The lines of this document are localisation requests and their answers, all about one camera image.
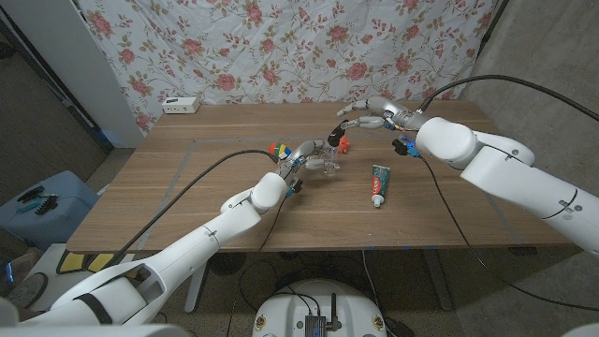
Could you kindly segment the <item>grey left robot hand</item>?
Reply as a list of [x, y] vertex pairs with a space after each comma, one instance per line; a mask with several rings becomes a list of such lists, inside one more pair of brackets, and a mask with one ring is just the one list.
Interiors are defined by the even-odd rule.
[[319, 170], [330, 174], [341, 166], [333, 161], [337, 150], [326, 140], [307, 140], [280, 164], [278, 175], [291, 182], [301, 169]]

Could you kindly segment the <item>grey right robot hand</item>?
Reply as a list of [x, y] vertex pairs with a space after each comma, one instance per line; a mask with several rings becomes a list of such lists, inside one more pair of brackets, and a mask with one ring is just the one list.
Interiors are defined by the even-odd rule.
[[405, 106], [381, 96], [355, 101], [336, 112], [343, 117], [353, 111], [365, 111], [366, 114], [357, 119], [342, 123], [342, 129], [349, 128], [389, 128], [391, 130], [418, 131], [429, 117], [419, 110], [412, 111]]

